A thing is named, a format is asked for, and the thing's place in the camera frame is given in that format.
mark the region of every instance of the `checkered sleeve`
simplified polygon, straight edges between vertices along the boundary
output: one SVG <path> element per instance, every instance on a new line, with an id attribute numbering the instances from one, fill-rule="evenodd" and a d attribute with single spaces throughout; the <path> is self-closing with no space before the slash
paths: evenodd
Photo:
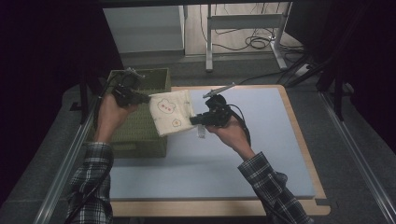
<path id="1" fill-rule="evenodd" d="M 69 215 L 82 199 L 91 192 L 107 168 L 113 164 L 111 146 L 105 143 L 88 144 L 84 162 L 71 180 L 72 192 L 68 198 Z M 112 223 L 113 212 L 109 200 L 110 175 L 107 175 L 98 190 L 79 210 L 72 223 Z"/>
<path id="2" fill-rule="evenodd" d="M 239 171 L 253 187 L 260 198 L 267 201 L 277 213 L 290 223 L 313 223 L 301 204 L 286 188 L 287 176 L 277 173 L 262 152 L 238 166 Z M 264 209 L 271 223 L 284 223 L 267 207 Z"/>

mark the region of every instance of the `shirt cuff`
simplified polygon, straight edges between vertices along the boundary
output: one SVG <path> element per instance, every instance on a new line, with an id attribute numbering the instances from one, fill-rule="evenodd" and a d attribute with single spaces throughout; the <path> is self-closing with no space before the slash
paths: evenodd
<path id="1" fill-rule="evenodd" d="M 112 163 L 113 160 L 114 156 L 111 145 L 102 142 L 92 142 L 88 144 L 84 163 L 101 162 L 106 165 Z"/>
<path id="2" fill-rule="evenodd" d="M 262 152 L 256 154 L 253 158 L 244 161 L 238 166 L 238 169 L 250 185 L 256 183 L 258 175 L 266 176 L 274 171 Z"/>

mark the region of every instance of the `hand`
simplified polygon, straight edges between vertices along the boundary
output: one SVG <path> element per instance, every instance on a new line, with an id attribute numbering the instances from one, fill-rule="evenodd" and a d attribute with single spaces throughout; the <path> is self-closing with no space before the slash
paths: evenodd
<path id="1" fill-rule="evenodd" d="M 99 109 L 98 124 L 93 141 L 110 143 L 113 133 L 136 111 L 137 105 L 119 107 L 113 94 L 108 94 Z"/>
<path id="2" fill-rule="evenodd" d="M 254 151 L 248 144 L 247 136 L 239 121 L 231 116 L 225 127 L 205 126 L 210 133 L 215 133 L 227 146 L 231 147 L 244 160 L 255 156 Z"/>

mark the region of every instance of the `white cloth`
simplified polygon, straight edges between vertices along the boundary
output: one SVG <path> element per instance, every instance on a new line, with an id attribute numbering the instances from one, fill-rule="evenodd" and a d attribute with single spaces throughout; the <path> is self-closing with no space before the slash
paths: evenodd
<path id="1" fill-rule="evenodd" d="M 190 122 L 190 117 L 195 115 L 188 90 L 151 94 L 150 97 L 149 111 L 159 136 L 195 127 Z"/>

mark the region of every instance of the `olive plastic crate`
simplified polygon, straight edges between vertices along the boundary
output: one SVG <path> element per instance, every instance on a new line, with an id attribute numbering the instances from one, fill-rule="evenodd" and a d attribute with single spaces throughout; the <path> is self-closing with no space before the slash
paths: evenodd
<path id="1" fill-rule="evenodd" d="M 122 70 L 111 71 L 108 80 L 122 72 Z M 150 95 L 171 90 L 171 80 L 167 68 L 141 69 L 136 72 L 145 76 L 141 79 L 142 83 L 138 92 Z M 110 83 L 107 92 L 111 92 L 115 84 L 115 81 Z M 87 139 L 91 138 L 92 140 L 93 134 L 92 125 Z M 166 156 L 166 140 L 166 136 L 160 137 L 157 133 L 154 120 L 149 112 L 149 105 L 141 104 L 116 130 L 111 139 L 111 146 L 113 146 L 115 158 L 160 158 Z"/>

